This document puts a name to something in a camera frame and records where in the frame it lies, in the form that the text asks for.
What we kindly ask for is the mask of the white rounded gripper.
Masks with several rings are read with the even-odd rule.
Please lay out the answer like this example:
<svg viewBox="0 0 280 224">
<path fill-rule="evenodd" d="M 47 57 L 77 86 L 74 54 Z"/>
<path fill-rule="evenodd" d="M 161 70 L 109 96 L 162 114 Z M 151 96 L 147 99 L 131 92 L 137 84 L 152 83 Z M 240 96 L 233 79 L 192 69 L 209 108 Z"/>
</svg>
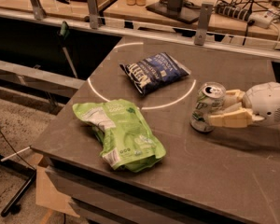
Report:
<svg viewBox="0 0 280 224">
<path fill-rule="evenodd" d="M 210 114 L 207 118 L 208 123 L 211 126 L 227 128 L 245 128 L 253 123 L 261 126 L 280 124 L 280 83 L 258 84 L 246 92 L 228 90 L 224 106 L 240 103 L 242 99 L 245 108 L 228 113 Z"/>
</svg>

